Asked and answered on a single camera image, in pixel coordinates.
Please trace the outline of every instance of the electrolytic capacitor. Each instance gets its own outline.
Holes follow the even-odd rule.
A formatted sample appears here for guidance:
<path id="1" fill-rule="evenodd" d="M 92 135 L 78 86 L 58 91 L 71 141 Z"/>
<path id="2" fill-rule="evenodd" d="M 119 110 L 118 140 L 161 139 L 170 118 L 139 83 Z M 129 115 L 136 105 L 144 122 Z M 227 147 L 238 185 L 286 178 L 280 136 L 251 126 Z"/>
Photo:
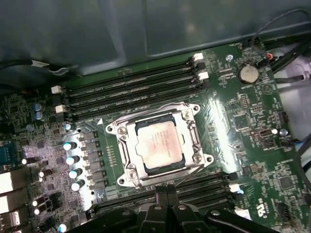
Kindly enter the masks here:
<path id="1" fill-rule="evenodd" d="M 34 214 L 38 215 L 47 209 L 46 205 L 40 205 L 34 210 Z"/>
<path id="2" fill-rule="evenodd" d="M 51 169 L 42 170 L 39 172 L 39 177 L 43 178 L 49 175 L 52 175 L 53 171 Z"/>
<path id="3" fill-rule="evenodd" d="M 80 176 L 82 174 L 82 169 L 80 168 L 77 168 L 75 170 L 72 170 L 69 172 L 69 177 L 72 178 L 72 179 L 75 179 L 77 178 L 78 176 Z"/>
<path id="4" fill-rule="evenodd" d="M 39 206 L 45 202 L 44 197 L 39 197 L 32 202 L 33 207 Z"/>
<path id="5" fill-rule="evenodd" d="M 77 143 L 75 142 L 65 142 L 63 144 L 64 150 L 72 150 L 72 149 L 75 149 L 76 147 L 77 147 Z"/>
<path id="6" fill-rule="evenodd" d="M 80 157 L 74 155 L 74 156 L 68 157 L 68 158 L 66 159 L 66 164 L 68 164 L 68 165 L 73 165 L 73 164 L 75 164 L 75 163 L 77 163 L 77 162 L 79 162 L 79 161 L 80 161 Z"/>
<path id="7" fill-rule="evenodd" d="M 65 220 L 65 221 L 62 222 L 62 224 L 59 225 L 57 230 L 60 233 L 64 233 L 64 232 L 68 231 L 69 229 L 70 229 L 70 222 Z"/>
<path id="8" fill-rule="evenodd" d="M 47 119 L 47 116 L 43 112 L 36 112 L 35 119 L 45 121 Z"/>
<path id="9" fill-rule="evenodd" d="M 24 158 L 21 160 L 21 163 L 26 165 L 26 164 L 34 164 L 37 162 L 37 159 L 35 157 L 29 157 L 29 158 Z"/>
<path id="10" fill-rule="evenodd" d="M 79 189 L 82 188 L 84 184 L 85 184 L 84 180 L 76 181 L 71 185 L 71 189 L 75 192 L 79 191 Z"/>
<path id="11" fill-rule="evenodd" d="M 26 126 L 26 130 L 28 131 L 28 132 L 31 132 L 31 131 L 33 131 L 35 129 L 35 126 L 33 125 L 33 124 L 28 124 L 27 126 Z"/>
<path id="12" fill-rule="evenodd" d="M 40 103 L 35 103 L 34 104 L 34 111 L 39 112 L 39 111 L 44 111 L 45 107 L 44 105 L 40 104 Z"/>
<path id="13" fill-rule="evenodd" d="M 73 123 L 71 124 L 67 123 L 64 125 L 64 129 L 67 131 L 73 131 L 73 130 L 76 130 L 76 126 Z"/>

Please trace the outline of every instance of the chip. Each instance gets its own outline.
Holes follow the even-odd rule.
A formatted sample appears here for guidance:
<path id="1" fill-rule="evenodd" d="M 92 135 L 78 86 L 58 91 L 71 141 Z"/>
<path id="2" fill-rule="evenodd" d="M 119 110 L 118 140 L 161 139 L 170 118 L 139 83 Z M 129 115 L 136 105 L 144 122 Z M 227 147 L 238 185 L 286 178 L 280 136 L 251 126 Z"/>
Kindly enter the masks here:
<path id="1" fill-rule="evenodd" d="M 22 139 L 22 140 L 20 141 L 20 145 L 21 145 L 22 147 L 27 147 L 27 146 L 29 146 L 29 142 L 28 142 L 27 139 Z"/>
<path id="2" fill-rule="evenodd" d="M 64 159 L 62 157 L 56 158 L 56 164 L 57 165 L 60 165 L 60 164 L 63 164 L 63 163 L 64 163 Z"/>
<path id="3" fill-rule="evenodd" d="M 49 191 L 54 190 L 54 185 L 52 183 L 48 184 L 48 190 Z"/>
<path id="4" fill-rule="evenodd" d="M 37 143 L 37 148 L 38 149 L 44 148 L 44 143 L 42 141 L 38 142 Z"/>
<path id="5" fill-rule="evenodd" d="M 182 151 L 174 122 L 166 121 L 138 129 L 137 154 L 148 169 L 180 162 Z"/>
<path id="6" fill-rule="evenodd" d="M 72 222 L 77 222 L 77 221 L 79 221 L 79 216 L 77 216 L 77 215 L 71 216 L 71 221 L 72 221 Z"/>
<path id="7" fill-rule="evenodd" d="M 78 202 L 76 200 L 70 200 L 68 201 L 68 204 L 71 208 L 77 207 Z"/>
<path id="8" fill-rule="evenodd" d="M 280 184 L 282 189 L 286 189 L 293 186 L 293 181 L 291 177 L 287 176 L 280 179 Z"/>

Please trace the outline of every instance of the dimm slot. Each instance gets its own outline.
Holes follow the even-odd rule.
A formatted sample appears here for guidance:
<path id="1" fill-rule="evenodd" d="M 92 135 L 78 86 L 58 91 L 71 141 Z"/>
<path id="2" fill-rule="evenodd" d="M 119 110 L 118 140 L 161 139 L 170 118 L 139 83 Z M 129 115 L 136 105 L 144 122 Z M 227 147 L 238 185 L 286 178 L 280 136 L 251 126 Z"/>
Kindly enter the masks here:
<path id="1" fill-rule="evenodd" d="M 201 183 L 213 182 L 214 180 L 218 180 L 223 176 L 224 176 L 224 173 L 221 172 L 221 173 L 216 173 L 210 176 L 195 178 L 195 179 L 188 180 L 188 181 L 181 183 L 176 189 L 177 191 L 184 190 L 185 187 L 187 187 L 187 190 L 188 190 L 188 189 L 194 188 L 196 185 L 199 185 Z M 112 208 L 113 206 L 123 206 L 129 202 L 133 203 L 133 202 L 142 201 L 144 199 L 154 198 L 154 195 L 155 195 L 155 191 L 152 190 L 152 191 L 146 191 L 140 194 L 131 195 L 125 198 L 111 200 L 103 204 L 96 205 L 95 211 L 98 209 L 102 209 L 102 208 Z"/>
<path id="2" fill-rule="evenodd" d="M 109 95 L 112 94 L 116 91 L 121 92 L 121 91 L 128 91 L 128 88 L 138 88 L 141 86 L 145 86 L 145 85 L 152 85 L 152 84 L 156 84 L 156 83 L 160 83 L 160 82 L 164 82 L 164 81 L 168 81 L 168 80 L 177 80 L 179 78 L 182 77 L 188 77 L 188 76 L 193 76 L 194 74 L 191 74 L 188 71 L 181 71 L 178 73 L 174 73 L 174 74 L 169 74 L 169 75 L 162 75 L 160 77 L 153 77 L 153 78 L 146 78 L 144 80 L 139 80 L 139 79 L 134 79 L 134 80 L 127 80 L 127 81 L 123 81 L 120 83 L 113 83 L 113 85 L 110 86 L 97 86 L 93 89 L 88 89 L 86 91 L 79 91 L 79 93 L 74 93 L 74 94 L 70 94 L 69 95 L 69 100 L 75 100 L 78 101 L 80 100 L 80 98 L 84 99 L 87 97 L 93 97 L 94 92 L 96 93 L 103 93 L 105 95 Z"/>
<path id="3" fill-rule="evenodd" d="M 140 106 L 144 106 L 144 105 L 148 105 L 148 104 L 152 104 L 155 102 L 162 102 L 171 98 L 178 98 L 178 97 L 182 97 L 182 96 L 188 96 L 190 94 L 195 93 L 196 91 L 202 89 L 202 87 L 194 87 L 194 88 L 186 88 L 185 90 L 177 90 L 173 93 L 169 93 L 169 94 L 165 94 L 162 96 L 154 96 L 151 98 L 148 98 L 147 100 L 139 100 L 136 102 L 131 102 L 131 103 L 126 103 L 126 104 L 122 104 L 122 105 L 118 105 L 115 107 L 111 107 L 109 109 L 101 109 L 101 110 L 97 110 L 97 111 L 93 111 L 93 112 L 89 112 L 89 113 L 84 113 L 84 114 L 76 114 L 76 115 L 72 115 L 72 120 L 74 121 L 78 121 L 78 120 L 82 120 L 82 119 L 86 119 L 86 118 L 90 118 L 90 117 L 96 117 L 96 116 L 101 116 L 101 115 L 107 115 L 107 114 L 111 114 L 111 113 L 115 113 L 118 111 L 124 111 L 127 109 L 133 109 L 133 108 L 137 108 Z"/>
<path id="4" fill-rule="evenodd" d="M 144 70 L 144 71 L 140 71 L 140 72 L 135 72 L 135 73 L 131 73 L 131 74 L 126 74 L 126 75 L 122 75 L 122 76 L 118 76 L 115 78 L 111 78 L 109 80 L 104 80 L 104 81 L 97 81 L 97 82 L 93 82 L 90 84 L 86 84 L 80 87 L 73 87 L 73 88 L 69 88 L 68 91 L 69 92 L 73 92 L 73 91 L 82 91 L 82 90 L 86 90 L 87 88 L 91 88 L 94 86 L 98 86 L 98 85 L 110 85 L 113 84 L 115 82 L 121 82 L 124 79 L 129 79 L 129 78 L 141 78 L 144 76 L 151 76 L 151 75 L 155 75 L 157 73 L 163 73 L 163 72 L 169 72 L 169 71 L 176 71 L 182 68 L 187 68 L 190 67 L 190 63 L 187 62 L 180 62 L 180 63 L 175 63 L 175 64 L 171 64 L 171 65 L 166 65 L 163 67 L 157 67 L 157 68 L 152 68 L 152 69 L 148 69 L 148 70 Z"/>
<path id="5" fill-rule="evenodd" d="M 156 86 L 147 90 L 140 91 L 138 93 L 124 93 L 122 96 L 118 95 L 113 95 L 112 97 L 109 96 L 103 96 L 101 99 L 96 99 L 96 101 L 91 102 L 88 101 L 86 103 L 81 103 L 79 105 L 73 105 L 70 104 L 70 109 L 72 112 L 77 112 L 77 111 L 82 111 L 84 109 L 91 109 L 91 108 L 96 108 L 99 106 L 103 105 L 110 105 L 113 103 L 122 102 L 122 101 L 127 101 L 130 99 L 136 99 L 136 98 L 144 98 L 144 97 L 149 97 L 148 95 L 154 95 L 154 94 L 159 94 L 159 92 L 164 92 L 164 91 L 170 91 L 178 88 L 182 88 L 184 86 L 189 86 L 191 82 L 189 80 L 182 81 L 180 83 L 171 83 L 166 85 L 165 87 L 163 86 Z"/>
<path id="6" fill-rule="evenodd" d="M 192 79 L 192 76 L 187 76 L 187 77 L 185 77 L 184 75 L 175 77 L 173 80 L 170 80 L 170 83 L 172 81 L 174 81 L 174 83 L 176 83 L 180 79 L 182 79 L 182 80 Z M 107 90 L 101 90 L 101 91 L 97 91 L 97 92 L 88 93 L 87 95 L 82 95 L 82 96 L 78 96 L 78 97 L 74 97 L 74 98 L 70 98 L 69 97 L 69 103 L 70 104 L 75 104 L 75 103 L 80 102 L 80 101 L 90 101 L 90 100 L 93 100 L 93 99 L 96 99 L 96 98 L 100 98 L 100 97 L 104 97 L 104 96 L 109 96 L 109 95 L 116 96 L 116 95 L 118 95 L 118 93 L 123 93 L 123 92 L 130 92 L 130 93 L 131 92 L 137 92 L 137 91 L 139 91 L 139 88 L 151 89 L 156 84 L 163 85 L 163 84 L 165 84 L 167 82 L 168 82 L 167 80 L 166 80 L 166 82 L 165 82 L 165 80 L 163 80 L 163 82 L 153 82 L 153 83 L 149 83 L 147 85 L 141 85 L 141 83 L 136 83 L 136 86 L 125 86 L 125 89 L 123 89 L 122 87 L 119 86 L 119 87 L 112 88 L 112 89 L 107 89 Z"/>

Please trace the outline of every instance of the green circuit board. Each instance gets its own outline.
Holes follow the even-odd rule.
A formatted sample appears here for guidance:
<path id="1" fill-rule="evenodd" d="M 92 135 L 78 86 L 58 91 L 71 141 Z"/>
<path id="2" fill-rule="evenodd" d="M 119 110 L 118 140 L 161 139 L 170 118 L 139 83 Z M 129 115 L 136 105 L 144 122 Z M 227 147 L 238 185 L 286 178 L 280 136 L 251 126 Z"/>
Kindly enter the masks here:
<path id="1" fill-rule="evenodd" d="M 293 164 L 296 153 L 294 147 L 283 147 L 280 142 L 290 139 L 290 134 L 280 137 L 278 134 L 259 140 L 254 132 L 262 129 L 286 129 L 289 125 L 284 119 L 282 103 L 277 91 L 274 76 L 269 66 L 259 69 L 259 80 L 252 85 L 244 85 L 237 78 L 237 72 L 246 61 L 257 63 L 262 57 L 251 48 L 243 49 L 242 43 L 196 51 L 142 65 L 90 75 L 66 83 L 66 87 L 75 87 L 103 79 L 117 77 L 120 71 L 138 72 L 155 67 L 186 60 L 195 53 L 202 52 L 209 75 L 209 88 L 206 92 L 179 97 L 162 103 L 142 106 L 156 107 L 168 102 L 186 101 L 202 106 L 195 116 L 201 143 L 205 153 L 214 155 L 215 165 L 205 172 L 223 169 L 226 172 L 240 172 L 238 183 L 243 186 L 244 197 L 238 206 L 248 209 L 251 218 L 265 226 L 282 229 L 282 220 L 276 210 L 277 202 L 290 206 L 296 220 L 295 228 L 301 232 L 306 229 L 308 208 L 302 200 L 303 183 L 297 177 Z M 226 60 L 228 54 L 233 61 Z M 87 124 L 98 130 L 108 183 L 115 185 L 116 179 L 123 173 L 117 141 L 107 136 L 104 129 L 108 123 L 124 115 L 117 112 L 95 119 Z M 113 188 L 121 197 L 131 192 L 116 185 Z"/>
<path id="2" fill-rule="evenodd" d="M 100 95 L 96 97 L 96 92 L 101 91 L 102 88 L 100 82 L 107 81 L 113 85 L 113 81 L 121 76 L 182 63 L 198 53 L 202 53 L 203 59 L 200 62 L 205 64 L 203 70 L 208 73 L 208 78 L 205 80 L 207 85 L 204 88 L 188 93 L 182 85 L 180 88 L 178 86 L 183 79 L 174 82 L 173 86 L 170 79 L 164 80 L 161 77 L 161 82 L 155 84 L 159 89 L 164 89 L 167 86 L 166 92 L 169 93 L 171 92 L 170 86 L 175 88 L 169 98 L 162 99 L 161 96 L 154 94 L 148 97 L 151 100 L 158 98 L 158 101 L 141 102 L 143 99 L 141 98 L 138 100 L 138 104 L 121 109 L 117 107 L 122 106 L 127 100 L 120 100 L 120 102 L 116 100 L 104 109 L 99 107 L 100 103 L 106 104 L 106 100 L 103 100 Z M 46 160 L 52 161 L 49 162 L 50 166 L 55 166 L 53 176 L 57 176 L 57 181 L 50 180 L 50 183 L 57 183 L 54 185 L 54 191 L 63 193 L 63 203 L 72 199 L 80 199 L 79 207 L 75 207 L 74 210 L 66 205 L 57 211 L 55 215 L 58 219 L 57 223 L 70 218 L 81 210 L 88 210 L 96 204 L 100 205 L 153 190 L 154 186 L 142 187 L 137 190 L 117 185 L 118 177 L 124 173 L 123 164 L 116 137 L 107 134 L 106 126 L 130 113 L 184 101 L 201 106 L 200 112 L 195 115 L 199 138 L 204 153 L 211 154 L 215 158 L 215 162 L 198 173 L 197 176 L 219 172 L 235 173 L 237 178 L 231 180 L 230 183 L 238 183 L 241 190 L 239 197 L 233 202 L 236 207 L 248 210 L 250 219 L 280 232 L 307 232 L 308 207 L 302 198 L 306 188 L 297 176 L 298 173 L 293 163 L 295 147 L 287 143 L 292 139 L 290 125 L 270 66 L 258 67 L 259 78 L 253 84 L 244 84 L 238 79 L 238 73 L 242 66 L 246 63 L 258 64 L 262 60 L 264 58 L 250 47 L 244 47 L 243 43 L 235 43 L 72 79 L 61 84 L 64 90 L 61 95 L 65 96 L 64 105 L 69 109 L 67 121 L 74 122 L 78 130 L 69 133 L 61 132 L 58 136 L 55 136 L 53 132 L 62 128 L 63 123 L 50 122 L 50 119 L 42 123 L 33 119 L 33 113 L 29 114 L 32 119 L 26 120 L 22 116 L 24 114 L 20 114 L 27 112 L 27 108 L 36 102 L 48 106 L 52 95 L 46 90 L 42 94 L 39 90 L 40 96 L 31 102 L 22 100 L 17 95 L 5 97 L 3 102 L 9 109 L 12 106 L 18 106 L 20 109 L 20 113 L 14 113 L 15 117 L 11 118 L 11 123 L 19 127 L 13 140 L 27 138 L 30 147 L 35 147 L 38 142 L 44 141 L 45 152 L 42 153 L 42 150 L 38 148 L 34 151 L 42 153 Z M 82 94 L 79 93 L 79 88 L 87 86 L 91 91 L 85 92 L 85 98 L 80 97 Z M 77 91 L 70 93 L 70 90 L 75 88 Z M 115 109 L 115 111 L 106 112 L 106 109 Z M 45 111 L 50 117 L 57 116 L 52 106 L 47 107 Z M 35 125 L 31 135 L 25 132 L 25 126 L 31 123 L 30 121 Z M 273 129 L 276 133 L 268 132 L 267 135 L 261 135 L 269 129 Z M 289 133 L 280 135 L 280 129 L 286 129 Z M 91 189 L 96 182 L 88 180 L 87 178 L 92 174 L 84 171 L 83 179 L 85 179 L 86 185 L 81 188 L 79 193 L 73 194 L 69 188 L 72 181 L 66 177 L 66 173 L 74 168 L 87 170 L 86 167 L 90 166 L 90 162 L 81 160 L 68 167 L 67 165 L 58 166 L 53 161 L 59 156 L 78 155 L 84 157 L 85 153 L 81 151 L 81 147 L 85 144 L 81 144 L 81 147 L 79 146 L 77 149 L 67 151 L 67 154 L 62 151 L 61 144 L 76 141 L 80 145 L 79 138 L 84 137 L 88 132 L 96 132 L 96 140 L 102 153 L 99 160 L 103 164 L 103 168 L 99 168 L 98 171 L 104 170 L 104 182 L 102 181 L 96 189 Z M 166 183 L 178 183 L 181 179 L 177 178 Z M 203 210 L 207 209 L 204 204 L 202 206 Z"/>

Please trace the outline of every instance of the capacitor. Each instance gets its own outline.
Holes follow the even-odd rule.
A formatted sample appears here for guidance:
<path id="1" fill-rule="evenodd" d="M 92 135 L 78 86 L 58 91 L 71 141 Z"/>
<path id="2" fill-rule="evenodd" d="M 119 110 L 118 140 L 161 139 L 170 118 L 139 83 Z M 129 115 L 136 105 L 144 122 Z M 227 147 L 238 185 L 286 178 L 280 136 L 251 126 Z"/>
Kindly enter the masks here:
<path id="1" fill-rule="evenodd" d="M 75 142 L 65 142 L 63 144 L 63 148 L 65 150 L 72 150 L 72 149 L 75 149 L 77 147 L 77 143 Z"/>
<path id="2" fill-rule="evenodd" d="M 242 84 L 255 83 L 259 78 L 258 69 L 252 64 L 244 64 L 238 71 L 238 79 Z"/>
<path id="3" fill-rule="evenodd" d="M 80 168 L 77 168 L 75 170 L 72 170 L 69 172 L 69 177 L 72 178 L 72 179 L 75 179 L 77 178 L 78 176 L 80 176 L 82 174 L 82 169 Z"/>
<path id="4" fill-rule="evenodd" d="M 44 197 L 39 197 L 39 198 L 37 198 L 36 200 L 34 200 L 34 201 L 32 202 L 32 205 L 33 205 L 33 207 L 36 207 L 36 206 L 41 205 L 41 204 L 44 203 L 44 202 L 45 202 Z"/>
<path id="5" fill-rule="evenodd" d="M 34 111 L 39 112 L 39 111 L 44 111 L 45 107 L 44 105 L 40 104 L 40 103 L 35 103 L 34 104 Z"/>
<path id="6" fill-rule="evenodd" d="M 40 205 L 34 210 L 34 214 L 38 215 L 47 209 L 46 205 Z"/>
<path id="7" fill-rule="evenodd" d="M 76 130 L 76 125 L 72 123 L 71 124 L 67 123 L 64 125 L 64 129 L 67 131 L 73 131 Z"/>
<path id="8" fill-rule="evenodd" d="M 76 181 L 71 185 L 71 189 L 75 192 L 79 191 L 79 189 L 82 188 L 84 184 L 85 184 L 84 180 Z"/>
<path id="9" fill-rule="evenodd" d="M 64 233 L 70 229 L 70 222 L 65 220 L 62 222 L 62 224 L 59 225 L 58 227 L 58 232 Z"/>
<path id="10" fill-rule="evenodd" d="M 35 126 L 33 125 L 33 124 L 28 124 L 27 126 L 26 126 L 26 130 L 28 131 L 28 132 L 31 132 L 31 131 L 33 131 L 35 129 Z"/>
<path id="11" fill-rule="evenodd" d="M 29 158 L 24 158 L 21 160 L 21 163 L 26 165 L 26 164 L 34 164 L 37 162 L 37 159 L 35 157 L 29 157 Z"/>
<path id="12" fill-rule="evenodd" d="M 47 116 L 43 112 L 36 112 L 35 119 L 45 121 L 47 119 Z"/>
<path id="13" fill-rule="evenodd" d="M 80 161 L 80 157 L 74 155 L 74 156 L 68 157 L 68 158 L 66 159 L 66 164 L 68 164 L 68 165 L 73 165 L 73 164 L 75 164 L 75 163 L 77 163 L 77 162 L 79 162 L 79 161 Z"/>
<path id="14" fill-rule="evenodd" d="M 279 131 L 280 136 L 285 137 L 288 135 L 288 130 L 286 129 L 280 129 Z"/>
<path id="15" fill-rule="evenodd" d="M 43 178 L 43 177 L 47 177 L 52 174 L 53 174 L 53 171 L 51 169 L 46 169 L 46 170 L 42 170 L 39 172 L 39 177 Z"/>

